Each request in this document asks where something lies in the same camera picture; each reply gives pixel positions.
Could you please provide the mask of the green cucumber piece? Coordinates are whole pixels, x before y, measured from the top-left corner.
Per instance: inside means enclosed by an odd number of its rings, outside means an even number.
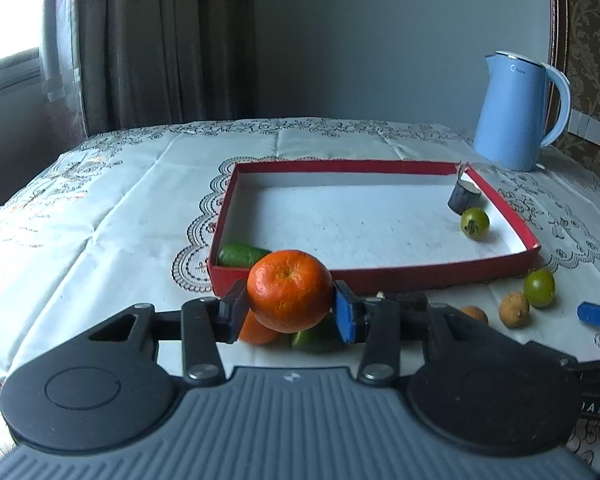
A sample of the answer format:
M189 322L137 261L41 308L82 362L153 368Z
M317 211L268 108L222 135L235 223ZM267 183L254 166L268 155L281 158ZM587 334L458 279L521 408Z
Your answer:
M267 249L246 244L227 244L220 250L216 264L227 268L249 269L269 253Z
M306 353L335 351L340 344L338 328L331 318L324 318L320 324L296 333L291 339L291 348Z

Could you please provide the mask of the brown longan fruit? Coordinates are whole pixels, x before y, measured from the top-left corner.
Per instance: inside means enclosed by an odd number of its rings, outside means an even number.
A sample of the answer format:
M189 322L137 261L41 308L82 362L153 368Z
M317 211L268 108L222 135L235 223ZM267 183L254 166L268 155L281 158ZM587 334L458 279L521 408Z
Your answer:
M467 306L467 307L462 307L460 308L460 310L470 316L471 318L473 318L474 320L477 320L483 324L488 325L489 324L489 318L486 315L486 312L484 312L482 309L476 307L476 306Z
M500 303L498 316L507 328L518 328L528 322L530 304L522 292L511 292Z

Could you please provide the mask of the orange mandarin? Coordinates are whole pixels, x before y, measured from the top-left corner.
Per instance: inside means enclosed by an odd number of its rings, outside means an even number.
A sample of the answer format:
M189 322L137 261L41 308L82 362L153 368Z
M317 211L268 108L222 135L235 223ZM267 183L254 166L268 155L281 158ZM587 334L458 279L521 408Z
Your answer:
M271 330L260 323L251 310L248 311L242 330L239 334L239 340L253 346L264 346L270 344L279 336L279 332Z
M332 308L332 274L306 252L271 252L250 269L247 296L263 326L283 334L302 332L321 323Z

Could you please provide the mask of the red shallow cardboard box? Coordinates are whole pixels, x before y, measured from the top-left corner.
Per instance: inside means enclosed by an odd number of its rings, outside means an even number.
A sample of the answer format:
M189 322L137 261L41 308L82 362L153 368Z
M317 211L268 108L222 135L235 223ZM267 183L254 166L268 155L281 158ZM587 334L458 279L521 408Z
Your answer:
M477 185L490 219L482 240L448 207L458 179ZM475 168L411 160L284 160L237 164L208 260L223 295L248 274L218 266L227 244L314 255L354 292L426 290L524 274L541 244Z

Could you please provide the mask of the blue electric kettle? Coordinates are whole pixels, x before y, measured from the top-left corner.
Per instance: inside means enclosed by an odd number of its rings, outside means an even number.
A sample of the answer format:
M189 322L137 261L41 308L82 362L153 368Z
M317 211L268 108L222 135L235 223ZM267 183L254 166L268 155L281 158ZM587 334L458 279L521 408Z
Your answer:
M570 82L554 66L508 51L488 55L486 67L489 83L474 149L500 167L531 171L542 148L568 125Z

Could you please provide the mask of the white wall switch panel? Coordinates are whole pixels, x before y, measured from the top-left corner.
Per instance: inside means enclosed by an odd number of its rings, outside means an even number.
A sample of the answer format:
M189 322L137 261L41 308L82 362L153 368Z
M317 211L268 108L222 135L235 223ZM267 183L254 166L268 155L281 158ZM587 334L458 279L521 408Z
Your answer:
M567 131L590 143L600 145L600 120L580 110L571 110Z

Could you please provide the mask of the white embroidered tablecloth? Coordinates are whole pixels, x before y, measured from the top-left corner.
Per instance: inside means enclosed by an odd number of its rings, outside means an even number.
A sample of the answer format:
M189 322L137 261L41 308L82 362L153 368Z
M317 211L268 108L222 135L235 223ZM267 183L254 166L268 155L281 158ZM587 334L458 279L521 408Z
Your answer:
M469 162L530 226L556 280L552 305L516 338L600 359L600 329L576 313L600 304L600 179L557 148L517 174L478 156L468 132L437 124L191 122L93 136L0 207L0 393L19 365L131 304L173 310L208 295L234 165L300 158ZM13 446L0 413L0 459Z

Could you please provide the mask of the brown patterned curtain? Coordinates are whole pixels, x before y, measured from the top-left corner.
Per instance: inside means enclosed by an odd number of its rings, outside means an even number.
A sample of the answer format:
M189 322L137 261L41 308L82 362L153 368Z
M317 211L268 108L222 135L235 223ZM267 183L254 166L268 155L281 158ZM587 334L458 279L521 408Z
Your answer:
M44 0L40 55L68 144L256 112L252 0Z

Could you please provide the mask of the green tomato fruit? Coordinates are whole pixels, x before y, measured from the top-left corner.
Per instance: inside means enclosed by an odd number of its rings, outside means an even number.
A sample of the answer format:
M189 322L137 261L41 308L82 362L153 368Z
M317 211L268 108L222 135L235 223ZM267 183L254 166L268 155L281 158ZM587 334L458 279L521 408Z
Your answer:
M524 296L532 307L548 307L555 296L554 275L546 269L540 269L529 273L524 279Z
M460 229L471 240L482 240L490 229L490 219L479 207L466 209L460 216Z

